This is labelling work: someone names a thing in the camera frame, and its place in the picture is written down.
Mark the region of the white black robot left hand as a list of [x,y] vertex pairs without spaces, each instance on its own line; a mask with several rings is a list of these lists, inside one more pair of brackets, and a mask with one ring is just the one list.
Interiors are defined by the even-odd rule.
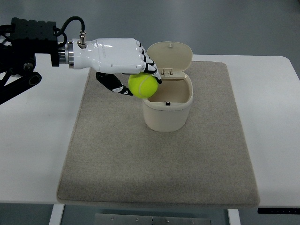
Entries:
[[161,84],[161,75],[155,62],[142,44],[133,38],[98,38],[87,41],[82,47],[78,39],[69,40],[65,46],[65,62],[70,68],[92,68],[96,79],[108,90],[132,96],[132,92],[115,74],[136,75],[145,73]]

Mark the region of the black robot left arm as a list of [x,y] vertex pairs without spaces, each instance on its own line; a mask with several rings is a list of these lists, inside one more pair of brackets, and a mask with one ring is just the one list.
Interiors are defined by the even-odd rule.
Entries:
[[85,23],[79,16],[68,18],[61,28],[56,22],[12,18],[11,24],[0,27],[0,102],[3,104],[39,84],[42,76],[35,71],[36,57],[49,54],[51,64],[74,67],[75,44],[68,40],[65,29],[72,21],[81,23],[76,45],[85,48]]

